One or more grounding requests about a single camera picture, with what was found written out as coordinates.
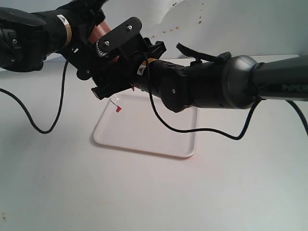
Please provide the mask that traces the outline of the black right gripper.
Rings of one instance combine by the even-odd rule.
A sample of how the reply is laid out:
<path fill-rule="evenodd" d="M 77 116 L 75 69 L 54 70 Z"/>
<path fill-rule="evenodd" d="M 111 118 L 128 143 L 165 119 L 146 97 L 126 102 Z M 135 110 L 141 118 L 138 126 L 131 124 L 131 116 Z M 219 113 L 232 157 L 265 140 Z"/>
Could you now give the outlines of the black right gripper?
<path fill-rule="evenodd" d="M 112 51 L 115 55 L 92 79 L 96 86 L 92 92 L 99 100 L 128 90 L 139 88 L 137 78 L 148 70 L 147 64 L 158 60 L 166 52 L 164 42 L 151 43 L 149 38 L 135 36 Z"/>

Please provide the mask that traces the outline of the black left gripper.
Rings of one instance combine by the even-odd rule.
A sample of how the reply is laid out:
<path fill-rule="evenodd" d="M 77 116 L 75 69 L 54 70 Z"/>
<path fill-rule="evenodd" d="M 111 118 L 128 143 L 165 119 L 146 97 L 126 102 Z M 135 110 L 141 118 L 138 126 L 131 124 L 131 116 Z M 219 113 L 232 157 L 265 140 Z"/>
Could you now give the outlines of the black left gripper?
<path fill-rule="evenodd" d="M 77 77 L 81 80 L 88 80 L 95 73 L 93 65 L 97 55 L 90 35 L 94 27 L 105 19 L 102 11 L 105 3 L 104 0 L 73 0 L 64 6 L 70 13 L 73 28 L 73 52 L 65 58 L 77 69 Z"/>

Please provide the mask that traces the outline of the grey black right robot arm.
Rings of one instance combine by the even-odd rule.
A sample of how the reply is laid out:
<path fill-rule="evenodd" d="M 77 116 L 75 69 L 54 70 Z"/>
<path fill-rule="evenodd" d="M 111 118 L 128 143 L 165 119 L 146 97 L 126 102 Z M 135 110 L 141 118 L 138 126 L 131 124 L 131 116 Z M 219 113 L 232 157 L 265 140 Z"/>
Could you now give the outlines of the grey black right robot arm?
<path fill-rule="evenodd" d="M 262 100 L 305 102 L 308 99 L 308 58 L 259 63 L 250 56 L 218 56 L 196 52 L 178 44 L 193 61 L 182 66 L 163 61 L 163 42 L 133 44 L 128 53 L 103 68 L 94 79 L 98 99 L 138 88 L 161 99 L 175 113 L 189 107 L 248 109 Z"/>

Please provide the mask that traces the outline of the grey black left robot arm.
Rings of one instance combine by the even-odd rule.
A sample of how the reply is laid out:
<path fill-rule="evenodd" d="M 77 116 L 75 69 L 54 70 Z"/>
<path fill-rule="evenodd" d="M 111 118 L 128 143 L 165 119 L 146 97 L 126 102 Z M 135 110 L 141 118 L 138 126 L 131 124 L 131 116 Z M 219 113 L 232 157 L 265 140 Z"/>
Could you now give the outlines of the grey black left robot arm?
<path fill-rule="evenodd" d="M 103 22 L 103 0 L 73 0 L 51 11 L 0 9 L 0 66 L 13 72 L 40 71 L 53 53 L 62 55 L 88 80 L 100 71 L 90 35 Z"/>

